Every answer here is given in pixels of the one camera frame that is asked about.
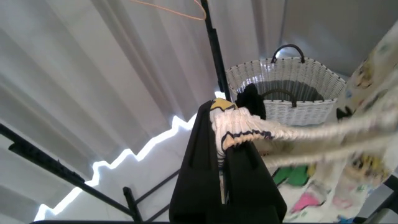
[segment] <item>laundry basket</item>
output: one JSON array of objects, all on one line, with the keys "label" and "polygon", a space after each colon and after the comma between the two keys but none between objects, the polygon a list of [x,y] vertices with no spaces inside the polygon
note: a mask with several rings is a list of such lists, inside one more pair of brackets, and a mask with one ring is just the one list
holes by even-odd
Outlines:
[{"label": "laundry basket", "polygon": [[[300,57],[277,59],[285,47],[297,49]],[[267,119],[292,126],[323,123],[346,84],[322,63],[305,58],[293,44],[279,47],[272,58],[228,69],[226,79],[234,101],[253,83],[264,96]]]}]

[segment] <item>black basket handle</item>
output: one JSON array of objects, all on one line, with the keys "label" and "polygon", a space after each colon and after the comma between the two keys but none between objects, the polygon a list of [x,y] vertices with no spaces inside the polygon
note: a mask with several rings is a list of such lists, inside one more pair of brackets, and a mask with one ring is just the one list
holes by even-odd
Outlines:
[{"label": "black basket handle", "polygon": [[299,52],[299,54],[300,54],[300,56],[301,56],[301,63],[304,63],[304,62],[305,62],[305,60],[304,60],[304,54],[303,54],[303,52],[301,51],[301,49],[300,49],[299,47],[297,47],[297,46],[294,45],[294,44],[286,44],[286,45],[280,46],[280,47],[275,51],[274,56],[272,56],[271,63],[275,63],[275,62],[276,62],[276,54],[277,54],[280,50],[284,49],[285,47],[293,47],[293,48],[295,48],[295,49]]},{"label": "black basket handle", "polygon": [[277,92],[288,94],[291,97],[291,99],[292,99],[292,107],[293,108],[297,107],[297,99],[296,99],[296,97],[293,95],[293,93],[291,93],[291,92],[289,92],[287,90],[283,90],[283,89],[269,90],[269,91],[266,91],[265,93],[263,93],[261,96],[264,98],[265,96],[270,95],[271,93],[277,93]]}]

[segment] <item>curtain fold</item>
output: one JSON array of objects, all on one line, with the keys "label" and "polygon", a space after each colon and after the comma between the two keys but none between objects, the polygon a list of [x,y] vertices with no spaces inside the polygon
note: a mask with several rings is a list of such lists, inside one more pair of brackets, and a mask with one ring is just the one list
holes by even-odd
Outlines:
[{"label": "curtain fold", "polygon": [[[201,16],[193,1],[147,2]],[[272,55],[284,4],[209,1],[226,68]],[[128,0],[0,1],[0,122],[86,180],[95,161],[112,163],[126,148],[138,154],[171,128],[173,116],[188,121],[215,91],[204,21]],[[0,157],[2,169],[10,166],[6,158],[25,162],[7,147],[0,146],[7,154]],[[23,171],[28,167],[31,178]],[[21,196],[18,203],[54,207],[71,189],[28,167],[15,175],[36,191],[13,188],[18,182],[2,175],[0,194],[11,190]],[[31,184],[42,179],[46,186]],[[51,196],[38,197],[46,192]],[[21,222],[32,218],[31,212],[0,213]]]}]

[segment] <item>bright light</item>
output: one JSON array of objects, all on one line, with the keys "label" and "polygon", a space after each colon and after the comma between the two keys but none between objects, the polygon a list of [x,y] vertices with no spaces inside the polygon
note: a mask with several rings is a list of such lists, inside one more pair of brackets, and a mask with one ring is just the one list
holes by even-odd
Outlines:
[{"label": "bright light", "polygon": [[[216,97],[221,97],[222,95],[224,96],[223,98],[225,99],[225,95],[224,93],[221,92],[215,92]],[[117,168],[118,165],[120,165],[120,163],[123,162],[123,160],[129,156],[129,155],[133,155],[137,161],[141,161],[143,160],[146,155],[148,155],[149,151],[158,143],[171,138],[173,136],[175,136],[178,133],[178,127],[182,127],[186,130],[191,130],[193,127],[193,124],[195,122],[195,119],[197,117],[197,114],[193,115],[192,118],[188,121],[185,122],[182,119],[180,119],[177,116],[173,117],[173,121],[172,121],[172,128],[168,131],[163,132],[162,134],[159,134],[156,137],[153,137],[152,139],[150,139],[147,144],[139,151],[139,153],[137,155],[135,155],[134,153],[132,153],[132,151],[130,149],[125,149],[123,150],[123,152],[118,156],[118,158],[116,158],[111,164],[108,164],[106,161],[99,161],[99,162],[95,162],[93,164],[93,178],[89,181],[86,181],[85,184],[89,185],[90,187],[95,187],[99,184],[100,182],[100,172],[99,172],[99,168],[100,167],[107,167],[109,169],[115,169]],[[55,208],[50,208],[44,204],[40,205],[39,207],[39,211],[36,214],[36,217],[34,219],[34,221],[40,221],[40,220],[44,220],[45,219],[45,214],[47,211],[52,212],[54,215],[58,215],[60,212],[62,212],[72,201],[74,201],[77,196],[82,192],[82,189],[75,187],[71,192],[69,192],[69,194],[63,198],[57,206],[55,206]]]}]

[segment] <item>white floor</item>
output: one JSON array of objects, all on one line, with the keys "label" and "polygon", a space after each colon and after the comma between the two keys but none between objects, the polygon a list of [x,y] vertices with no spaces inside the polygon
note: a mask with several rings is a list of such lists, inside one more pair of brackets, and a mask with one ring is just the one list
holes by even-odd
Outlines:
[{"label": "white floor", "polygon": [[[133,156],[127,156],[115,169],[100,169],[99,185],[95,188],[117,202],[127,206],[122,187],[130,187],[137,199],[181,166],[190,131],[179,128],[179,132],[157,144],[146,157],[137,162]],[[143,220],[147,220],[161,208],[170,203],[177,177],[163,185],[138,204]],[[132,218],[123,212],[105,204],[93,196],[82,192],[61,213],[54,216],[46,213],[46,220],[127,220]],[[168,211],[156,221],[168,221]]]}]

